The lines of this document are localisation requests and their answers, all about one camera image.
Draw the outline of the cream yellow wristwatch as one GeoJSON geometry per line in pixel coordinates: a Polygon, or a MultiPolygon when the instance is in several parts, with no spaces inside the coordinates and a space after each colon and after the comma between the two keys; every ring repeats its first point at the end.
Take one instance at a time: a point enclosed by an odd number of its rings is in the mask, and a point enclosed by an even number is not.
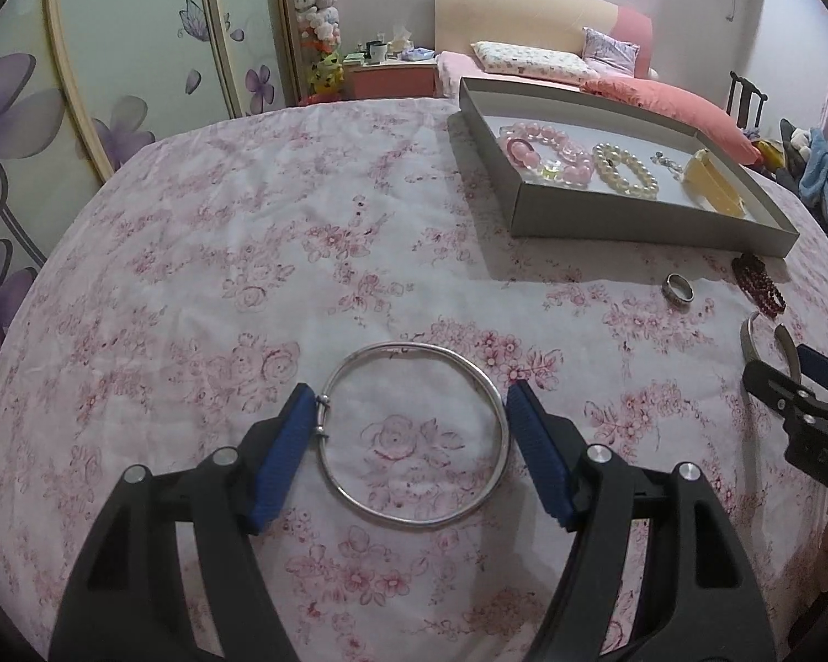
{"type": "Polygon", "coordinates": [[[716,212],[744,218],[745,204],[739,192],[713,164],[708,150],[698,150],[683,169],[683,185],[689,193],[706,200],[716,212]]]}

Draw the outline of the small silver charm earrings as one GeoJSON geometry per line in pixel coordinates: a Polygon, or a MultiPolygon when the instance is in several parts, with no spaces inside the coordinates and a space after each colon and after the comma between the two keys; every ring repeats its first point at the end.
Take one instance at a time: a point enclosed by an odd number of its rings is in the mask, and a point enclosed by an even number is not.
{"type": "Polygon", "coordinates": [[[679,163],[673,162],[671,158],[668,158],[666,154],[662,154],[661,151],[656,151],[655,154],[650,157],[650,161],[652,163],[658,164],[661,168],[667,169],[668,172],[671,173],[671,176],[676,179],[676,181],[682,181],[683,179],[683,168],[679,163]]]}

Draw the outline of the thin silver bangle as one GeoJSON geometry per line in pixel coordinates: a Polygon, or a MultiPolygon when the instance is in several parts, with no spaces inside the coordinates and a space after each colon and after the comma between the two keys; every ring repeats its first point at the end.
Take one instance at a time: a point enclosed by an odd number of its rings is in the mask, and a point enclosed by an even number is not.
{"type": "Polygon", "coordinates": [[[454,523],[458,523],[458,521],[472,516],[474,512],[477,512],[487,504],[487,501],[492,498],[495,490],[500,487],[511,457],[510,423],[508,423],[507,413],[505,413],[504,399],[502,399],[500,389],[495,386],[489,375],[481,367],[471,362],[465,356],[462,356],[462,354],[450,350],[450,348],[441,347],[441,345],[427,344],[427,342],[375,342],[375,344],[368,344],[365,347],[357,348],[357,350],[345,356],[328,376],[321,392],[317,394],[317,424],[315,424],[314,435],[315,439],[317,439],[317,459],[321,474],[323,474],[326,483],[339,496],[339,499],[348,506],[351,506],[353,510],[365,514],[366,517],[370,517],[372,520],[382,521],[383,523],[387,523],[387,525],[402,527],[402,529],[420,529],[420,531],[426,531],[426,529],[441,529],[441,527],[454,525],[454,523]],[[396,516],[396,514],[390,514],[390,512],[378,511],[372,508],[372,506],[363,504],[359,499],[355,499],[345,489],[344,484],[339,481],[339,478],[333,474],[327,457],[328,432],[326,430],[326,424],[330,420],[333,390],[341,383],[341,378],[344,377],[345,372],[351,369],[355,363],[365,362],[366,359],[372,359],[372,357],[376,357],[378,354],[401,354],[401,356],[406,356],[406,354],[427,354],[427,356],[444,360],[448,365],[457,367],[473,383],[477,384],[481,388],[481,393],[484,394],[487,403],[489,403],[489,407],[492,408],[496,426],[498,426],[498,434],[500,434],[495,464],[483,487],[475,493],[475,496],[469,500],[468,504],[461,506],[459,510],[448,512],[447,514],[443,514],[443,516],[432,517],[432,519],[406,519],[405,517],[396,516]]]}

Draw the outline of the dark wooden chair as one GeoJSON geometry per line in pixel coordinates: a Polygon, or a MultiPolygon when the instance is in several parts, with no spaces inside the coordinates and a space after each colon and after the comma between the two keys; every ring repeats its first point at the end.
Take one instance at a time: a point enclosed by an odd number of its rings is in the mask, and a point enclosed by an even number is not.
{"type": "Polygon", "coordinates": [[[740,130],[758,129],[768,100],[769,96],[763,93],[754,82],[737,75],[736,72],[730,72],[725,112],[733,118],[740,130]]]}

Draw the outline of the folded salmon quilt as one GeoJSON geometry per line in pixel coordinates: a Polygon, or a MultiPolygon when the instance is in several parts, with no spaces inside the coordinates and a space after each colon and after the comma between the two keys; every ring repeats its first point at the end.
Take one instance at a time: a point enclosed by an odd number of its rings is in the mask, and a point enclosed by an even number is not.
{"type": "Polygon", "coordinates": [[[580,90],[688,124],[742,166],[761,162],[761,152],[736,126],[733,118],[715,103],[691,91],[653,79],[616,76],[589,79],[580,84],[580,90]]]}

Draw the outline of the grey shallow tray box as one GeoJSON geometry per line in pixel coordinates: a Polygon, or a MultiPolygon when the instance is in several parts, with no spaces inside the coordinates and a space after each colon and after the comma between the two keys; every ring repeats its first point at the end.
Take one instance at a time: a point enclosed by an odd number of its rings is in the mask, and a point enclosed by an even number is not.
{"type": "Polygon", "coordinates": [[[460,81],[459,106],[505,226],[526,238],[602,239],[785,257],[799,232],[748,170],[702,132],[645,109],[498,79],[460,81]],[[744,218],[718,213],[667,169],[698,151],[739,192],[744,218]]]}

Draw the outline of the small purple pillow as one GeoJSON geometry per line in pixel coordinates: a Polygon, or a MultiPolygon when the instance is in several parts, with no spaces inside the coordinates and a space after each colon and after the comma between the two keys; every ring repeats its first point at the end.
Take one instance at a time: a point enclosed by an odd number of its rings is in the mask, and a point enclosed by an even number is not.
{"type": "Polygon", "coordinates": [[[614,39],[592,27],[583,29],[582,59],[599,73],[634,78],[639,55],[640,46],[634,42],[614,39]]]}

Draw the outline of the pink floral bedsheet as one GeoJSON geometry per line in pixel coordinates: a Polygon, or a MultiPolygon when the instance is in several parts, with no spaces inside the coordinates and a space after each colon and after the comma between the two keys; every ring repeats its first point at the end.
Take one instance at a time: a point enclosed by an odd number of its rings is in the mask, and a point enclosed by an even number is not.
{"type": "MultiPolygon", "coordinates": [[[[140,151],[83,209],[0,356],[0,604],[37,652],[120,472],[193,466],[384,341],[451,348],[501,392],[528,381],[636,465],[695,460],[785,638],[828,494],[740,388],[733,255],[510,238],[454,109],[223,122],[140,151]]],[[[359,366],[328,420],[342,483],[414,519],[473,499],[496,455],[477,388],[429,357],[359,366]]],[[[519,660],[570,544],[517,450],[477,514],[405,531],[344,505],[310,449],[254,550],[302,660],[519,660]]]]}

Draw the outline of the floral white pillow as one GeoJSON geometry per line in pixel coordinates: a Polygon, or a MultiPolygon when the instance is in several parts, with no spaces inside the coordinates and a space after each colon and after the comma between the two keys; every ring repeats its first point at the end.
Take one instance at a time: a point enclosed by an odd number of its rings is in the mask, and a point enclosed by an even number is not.
{"type": "Polygon", "coordinates": [[[523,76],[575,86],[598,78],[597,70],[572,52],[503,44],[492,40],[474,42],[471,50],[479,60],[481,69],[489,73],[523,76]]]}

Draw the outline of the pink nightstand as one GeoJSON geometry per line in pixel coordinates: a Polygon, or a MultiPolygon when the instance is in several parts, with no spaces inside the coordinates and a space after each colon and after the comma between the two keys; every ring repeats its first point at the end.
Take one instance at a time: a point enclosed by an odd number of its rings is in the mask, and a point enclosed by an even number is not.
{"type": "Polygon", "coordinates": [[[437,60],[384,61],[344,69],[345,97],[351,100],[411,99],[438,93],[437,60]]]}

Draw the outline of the cream pink headboard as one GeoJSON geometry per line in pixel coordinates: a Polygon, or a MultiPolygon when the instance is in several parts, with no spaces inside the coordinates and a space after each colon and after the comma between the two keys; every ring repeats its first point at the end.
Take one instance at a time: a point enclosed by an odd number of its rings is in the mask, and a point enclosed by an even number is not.
{"type": "Polygon", "coordinates": [[[635,75],[650,73],[652,19],[607,0],[433,0],[435,48],[468,54],[479,40],[578,54],[586,27],[640,46],[635,75]]]}

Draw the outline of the sliding wardrobe with flowers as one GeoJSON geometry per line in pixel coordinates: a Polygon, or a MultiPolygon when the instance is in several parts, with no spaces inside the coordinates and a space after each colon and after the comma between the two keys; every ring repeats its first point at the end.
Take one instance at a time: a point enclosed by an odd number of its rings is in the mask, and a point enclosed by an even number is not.
{"type": "Polygon", "coordinates": [[[0,6],[0,347],[77,213],[141,148],[288,105],[279,0],[0,6]]]}

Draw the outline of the plush toy stack tube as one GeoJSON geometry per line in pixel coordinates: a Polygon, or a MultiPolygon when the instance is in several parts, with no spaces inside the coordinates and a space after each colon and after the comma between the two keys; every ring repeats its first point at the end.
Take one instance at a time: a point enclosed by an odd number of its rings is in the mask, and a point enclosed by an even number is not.
{"type": "Polygon", "coordinates": [[[303,103],[332,100],[344,88],[338,0],[291,0],[303,103]]]}

